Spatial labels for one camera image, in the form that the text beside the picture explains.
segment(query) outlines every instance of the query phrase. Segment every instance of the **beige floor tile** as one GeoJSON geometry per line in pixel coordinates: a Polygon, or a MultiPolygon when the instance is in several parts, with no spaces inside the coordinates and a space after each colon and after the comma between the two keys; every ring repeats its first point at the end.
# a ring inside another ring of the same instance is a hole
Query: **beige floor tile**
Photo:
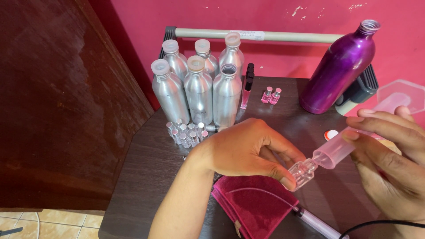
{"type": "MultiPolygon", "coordinates": [[[[10,230],[15,228],[18,219],[0,217],[0,230],[10,230]]],[[[8,239],[10,235],[2,236],[1,239],[8,239]]]]}
{"type": "MultiPolygon", "coordinates": [[[[38,213],[38,215],[42,222],[53,222],[75,226],[82,226],[86,217],[86,214],[49,209],[44,209],[41,213],[38,213]]],[[[21,219],[37,221],[37,216],[35,213],[23,213],[21,219]]]]}
{"type": "Polygon", "coordinates": [[[81,228],[78,239],[99,239],[97,233],[99,229],[97,228],[81,228]]]}
{"type": "MultiPolygon", "coordinates": [[[[19,220],[15,228],[24,227],[21,232],[11,234],[9,239],[36,239],[37,222],[19,220]]],[[[81,227],[48,222],[40,224],[40,239],[76,239],[81,227]]]]}
{"type": "Polygon", "coordinates": [[[15,218],[19,219],[22,213],[0,213],[1,217],[15,218]]]}
{"type": "Polygon", "coordinates": [[[87,217],[85,218],[84,224],[82,226],[88,228],[99,228],[102,220],[102,216],[87,214],[87,217]]]}

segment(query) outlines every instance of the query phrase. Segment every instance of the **maroon towel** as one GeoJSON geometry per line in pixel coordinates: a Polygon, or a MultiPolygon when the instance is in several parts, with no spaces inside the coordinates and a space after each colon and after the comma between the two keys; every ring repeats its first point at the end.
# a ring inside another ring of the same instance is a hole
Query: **maroon towel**
{"type": "Polygon", "coordinates": [[[292,210],[289,204],[298,204],[279,181],[267,176],[223,176],[211,194],[232,222],[239,221],[246,239],[267,239],[292,210]]]}

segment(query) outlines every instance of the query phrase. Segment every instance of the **black cable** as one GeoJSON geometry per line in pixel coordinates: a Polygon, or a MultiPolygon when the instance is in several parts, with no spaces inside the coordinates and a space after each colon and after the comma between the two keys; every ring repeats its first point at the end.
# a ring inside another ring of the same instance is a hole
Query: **black cable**
{"type": "Polygon", "coordinates": [[[370,221],[370,222],[364,222],[362,224],[359,224],[357,226],[354,226],[348,230],[346,230],[339,239],[343,239],[348,233],[357,230],[359,228],[373,225],[373,224],[397,224],[397,225],[406,225],[406,226],[412,226],[417,228],[425,228],[425,224],[415,223],[415,222],[407,222],[407,221],[401,221],[401,220],[376,220],[376,221],[370,221]]]}

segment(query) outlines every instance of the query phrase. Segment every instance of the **table surface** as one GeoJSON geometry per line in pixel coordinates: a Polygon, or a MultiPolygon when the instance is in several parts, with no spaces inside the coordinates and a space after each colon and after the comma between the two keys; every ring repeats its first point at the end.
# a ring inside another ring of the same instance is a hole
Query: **table surface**
{"type": "MultiPolygon", "coordinates": [[[[327,130],[342,130],[345,117],[335,108],[314,115],[298,104],[298,94],[308,79],[255,77],[246,110],[239,109],[237,122],[250,117],[263,119],[307,157],[326,142],[327,130]],[[263,92],[281,88],[276,105],[263,104],[263,92]]],[[[156,210],[171,186],[188,150],[168,135],[167,119],[159,109],[136,133],[128,150],[109,207],[99,230],[100,239],[147,238],[156,210]]],[[[347,157],[335,169],[315,171],[315,177],[296,191],[300,205],[343,232],[359,223],[374,220],[379,211],[361,186],[360,177],[347,157]]],[[[370,228],[350,234],[367,238],[370,228]]],[[[216,200],[210,196],[200,238],[238,238],[235,227],[216,200]]],[[[288,214],[270,236],[273,238],[324,238],[293,213],[288,214]]]]}

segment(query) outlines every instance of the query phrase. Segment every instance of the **label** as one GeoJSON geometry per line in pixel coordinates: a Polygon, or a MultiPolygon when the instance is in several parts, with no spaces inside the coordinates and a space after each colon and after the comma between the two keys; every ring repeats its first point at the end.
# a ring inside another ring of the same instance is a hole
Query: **label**
{"type": "Polygon", "coordinates": [[[230,30],[230,32],[238,32],[241,35],[241,39],[254,40],[254,41],[264,41],[264,32],[263,31],[230,30]]]}

